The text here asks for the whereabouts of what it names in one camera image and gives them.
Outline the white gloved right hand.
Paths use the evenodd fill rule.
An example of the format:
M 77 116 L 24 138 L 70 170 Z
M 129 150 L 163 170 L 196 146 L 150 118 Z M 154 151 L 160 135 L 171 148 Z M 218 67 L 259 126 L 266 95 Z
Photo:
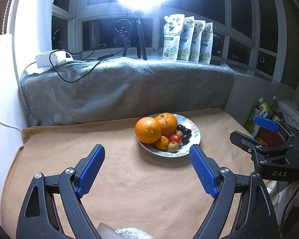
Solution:
M 267 180 L 265 185 L 274 206 L 278 225 L 281 225 L 282 218 L 287 218 L 292 208 L 299 207 L 299 181 L 287 185 L 281 192 L 278 192 L 278 181 Z

